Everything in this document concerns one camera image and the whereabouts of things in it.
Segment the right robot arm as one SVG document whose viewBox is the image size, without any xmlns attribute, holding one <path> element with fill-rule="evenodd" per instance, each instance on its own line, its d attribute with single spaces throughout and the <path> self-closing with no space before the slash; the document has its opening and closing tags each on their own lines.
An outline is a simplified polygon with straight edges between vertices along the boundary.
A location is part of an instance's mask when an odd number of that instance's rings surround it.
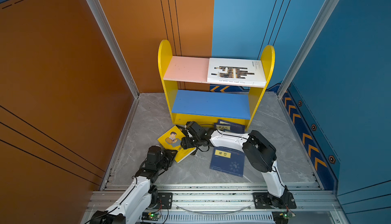
<svg viewBox="0 0 391 224">
<path fill-rule="evenodd" d="M 181 127 L 185 137 L 181 140 L 184 149 L 200 146 L 223 147 L 244 153 L 254 169 L 262 173 L 267 186 L 263 202 L 272 208 L 289 208 L 294 199 L 283 183 L 277 164 L 276 148 L 260 132 L 222 132 L 218 129 L 201 127 L 194 121 Z"/>
</svg>

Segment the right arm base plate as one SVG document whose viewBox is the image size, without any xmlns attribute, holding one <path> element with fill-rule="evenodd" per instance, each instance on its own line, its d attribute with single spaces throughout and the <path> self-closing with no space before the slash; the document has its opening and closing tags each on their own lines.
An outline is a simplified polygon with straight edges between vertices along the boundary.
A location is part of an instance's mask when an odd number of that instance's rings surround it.
<svg viewBox="0 0 391 224">
<path fill-rule="evenodd" d="M 284 193 L 281 197 L 275 197 L 266 192 L 253 193 L 253 201 L 256 209 L 296 209 L 296 201 L 291 192 Z"/>
</svg>

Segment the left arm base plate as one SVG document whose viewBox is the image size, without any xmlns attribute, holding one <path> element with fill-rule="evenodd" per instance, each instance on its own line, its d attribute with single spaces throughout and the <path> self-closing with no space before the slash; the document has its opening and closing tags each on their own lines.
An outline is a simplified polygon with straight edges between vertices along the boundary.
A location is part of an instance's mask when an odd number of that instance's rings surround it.
<svg viewBox="0 0 391 224">
<path fill-rule="evenodd" d="M 173 193 L 172 192 L 157 192 L 151 195 L 151 203 L 148 209 L 159 209 L 161 206 L 166 209 L 172 208 Z"/>
</svg>

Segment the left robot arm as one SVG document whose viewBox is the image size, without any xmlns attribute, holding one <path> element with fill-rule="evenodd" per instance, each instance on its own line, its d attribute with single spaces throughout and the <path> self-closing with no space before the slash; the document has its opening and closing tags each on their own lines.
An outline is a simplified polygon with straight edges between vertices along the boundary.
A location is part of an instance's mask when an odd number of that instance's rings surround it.
<svg viewBox="0 0 391 224">
<path fill-rule="evenodd" d="M 160 173 L 172 166 L 177 150 L 151 146 L 145 160 L 132 177 L 133 181 L 121 197 L 105 211 L 96 211 L 88 224 L 135 224 L 145 209 L 158 202 L 154 185 Z"/>
</svg>

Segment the yellow cartoon cover book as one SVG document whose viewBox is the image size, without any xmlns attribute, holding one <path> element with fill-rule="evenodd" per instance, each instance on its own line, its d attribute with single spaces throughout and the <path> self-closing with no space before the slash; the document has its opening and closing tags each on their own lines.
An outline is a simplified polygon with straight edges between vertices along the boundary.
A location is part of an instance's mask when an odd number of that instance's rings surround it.
<svg viewBox="0 0 391 224">
<path fill-rule="evenodd" d="M 181 146 L 181 139 L 185 137 L 185 134 L 182 130 L 177 126 L 173 126 L 170 130 L 164 133 L 162 136 L 158 138 L 159 143 L 165 148 L 169 150 L 176 150 L 177 154 L 175 157 L 176 163 L 180 163 L 189 155 L 191 155 L 196 148 L 188 148 L 184 149 Z"/>
</svg>

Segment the white book brown pattern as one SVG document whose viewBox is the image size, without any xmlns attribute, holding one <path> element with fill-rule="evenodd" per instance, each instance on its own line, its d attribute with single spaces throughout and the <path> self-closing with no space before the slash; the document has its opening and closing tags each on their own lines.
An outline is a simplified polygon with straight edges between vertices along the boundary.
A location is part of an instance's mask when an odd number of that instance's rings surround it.
<svg viewBox="0 0 391 224">
<path fill-rule="evenodd" d="M 266 77 L 260 60 L 210 58 L 207 82 L 263 88 Z"/>
</svg>

